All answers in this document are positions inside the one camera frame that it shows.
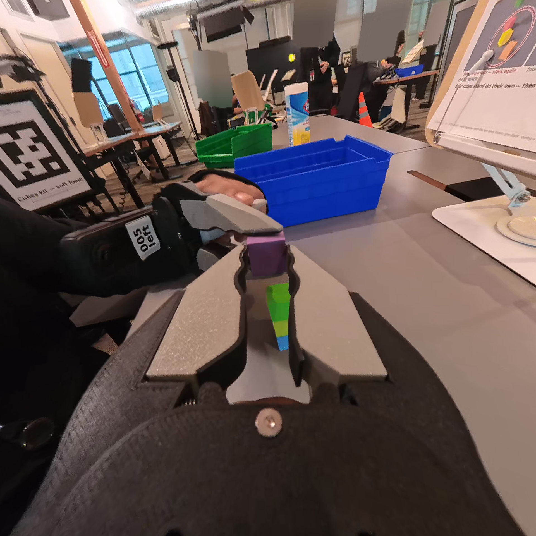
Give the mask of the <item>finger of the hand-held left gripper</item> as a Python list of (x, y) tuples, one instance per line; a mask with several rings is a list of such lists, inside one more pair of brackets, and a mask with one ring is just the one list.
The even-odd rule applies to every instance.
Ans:
[(202, 246), (196, 255), (198, 269), (206, 272), (233, 249), (234, 246)]
[(243, 235), (278, 234), (283, 226), (267, 214), (217, 193), (205, 199), (182, 199), (181, 210), (197, 230), (235, 231)]

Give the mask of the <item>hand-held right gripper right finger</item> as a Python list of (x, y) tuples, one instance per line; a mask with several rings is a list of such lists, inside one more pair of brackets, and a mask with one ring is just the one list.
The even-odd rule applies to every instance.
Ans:
[(387, 370), (350, 292), (296, 246), (287, 246), (289, 366), (296, 387), (384, 381)]

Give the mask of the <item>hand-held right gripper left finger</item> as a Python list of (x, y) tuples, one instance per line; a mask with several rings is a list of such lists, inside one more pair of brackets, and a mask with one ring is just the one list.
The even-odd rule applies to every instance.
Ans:
[(189, 284), (149, 366), (156, 382), (234, 382), (247, 360), (245, 275), (240, 245)]

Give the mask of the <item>purple foam cube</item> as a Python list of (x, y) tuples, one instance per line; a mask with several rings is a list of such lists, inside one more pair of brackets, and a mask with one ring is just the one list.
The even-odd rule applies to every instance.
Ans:
[(246, 244), (253, 277), (270, 278), (286, 272), (284, 231), (273, 235), (248, 236)]

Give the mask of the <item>green foam cube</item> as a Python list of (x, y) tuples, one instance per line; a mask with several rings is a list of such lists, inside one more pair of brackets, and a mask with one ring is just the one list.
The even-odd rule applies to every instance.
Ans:
[(290, 300), (289, 283), (266, 287), (266, 302), (273, 323), (288, 321)]

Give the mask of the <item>person's left forearm black sleeve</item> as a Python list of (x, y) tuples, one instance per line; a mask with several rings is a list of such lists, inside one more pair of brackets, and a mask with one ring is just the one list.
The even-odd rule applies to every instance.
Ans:
[(59, 247), (64, 236), (88, 225), (52, 219), (1, 199), (1, 266), (43, 291), (89, 296), (89, 284), (66, 261)]

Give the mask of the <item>person's left hand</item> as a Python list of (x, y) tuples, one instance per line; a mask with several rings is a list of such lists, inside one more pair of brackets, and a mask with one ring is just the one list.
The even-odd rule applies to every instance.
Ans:
[(265, 200), (263, 192), (257, 186), (214, 173), (205, 175), (196, 183), (196, 187), (207, 195), (220, 193), (247, 206), (253, 206), (258, 200)]

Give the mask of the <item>green plastic bin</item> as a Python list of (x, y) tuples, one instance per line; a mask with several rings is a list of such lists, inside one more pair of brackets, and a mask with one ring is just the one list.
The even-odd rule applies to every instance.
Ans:
[(242, 125), (196, 142), (198, 160), (208, 169), (234, 168), (237, 158), (272, 150), (273, 123)]

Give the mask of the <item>wooden desk with black legs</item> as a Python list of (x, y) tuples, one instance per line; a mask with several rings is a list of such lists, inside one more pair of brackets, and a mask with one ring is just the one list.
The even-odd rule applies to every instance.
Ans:
[(163, 181), (181, 178), (181, 175), (170, 176), (169, 169), (164, 165), (162, 157), (158, 152), (154, 140), (162, 137), (166, 143), (175, 166), (181, 166), (176, 151), (171, 143), (171, 138), (182, 130), (181, 122), (168, 123), (164, 125), (151, 126), (139, 132), (131, 132), (126, 135), (108, 138), (98, 142), (93, 146), (82, 149), (84, 162), (91, 170), (96, 170), (104, 164), (111, 164), (124, 190), (133, 200), (138, 209), (144, 208), (144, 203), (138, 194), (130, 176), (125, 170), (121, 158), (127, 154), (137, 155), (135, 142), (146, 142), (149, 154), (157, 163)]

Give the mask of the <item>wipes canister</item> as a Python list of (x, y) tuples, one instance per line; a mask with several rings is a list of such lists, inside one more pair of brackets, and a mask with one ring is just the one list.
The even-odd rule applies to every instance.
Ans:
[(294, 83), (285, 87), (286, 118), (289, 145), (310, 142), (310, 115), (308, 83)]

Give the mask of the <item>black-and-white code sign board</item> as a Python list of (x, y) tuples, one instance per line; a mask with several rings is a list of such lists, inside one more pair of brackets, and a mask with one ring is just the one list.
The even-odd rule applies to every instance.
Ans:
[(35, 90), (1, 93), (1, 196), (37, 212), (93, 196), (91, 178)]

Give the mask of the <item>tan chair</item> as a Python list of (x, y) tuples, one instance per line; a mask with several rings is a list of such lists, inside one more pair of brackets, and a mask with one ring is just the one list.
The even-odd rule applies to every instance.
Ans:
[(92, 92), (73, 92), (72, 96), (82, 125), (93, 132), (97, 141), (107, 139), (97, 97)]
[(256, 109), (261, 112), (265, 101), (258, 87), (257, 80), (251, 71), (231, 76), (231, 84), (238, 100), (238, 108), (246, 111)]

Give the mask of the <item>black screen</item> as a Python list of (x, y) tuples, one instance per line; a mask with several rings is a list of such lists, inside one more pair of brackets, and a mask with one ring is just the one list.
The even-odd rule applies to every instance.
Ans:
[(245, 53), (248, 69), (258, 83), (265, 76), (267, 84), (274, 70), (278, 70), (272, 80), (276, 92), (283, 91), (287, 84), (299, 82), (300, 47), (290, 36), (260, 42), (257, 48), (247, 49)]

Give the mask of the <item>white document stand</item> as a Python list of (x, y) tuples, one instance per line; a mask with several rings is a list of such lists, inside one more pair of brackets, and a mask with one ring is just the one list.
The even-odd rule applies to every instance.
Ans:
[(478, 1), (426, 123), (501, 194), (432, 217), (535, 285), (535, 1)]

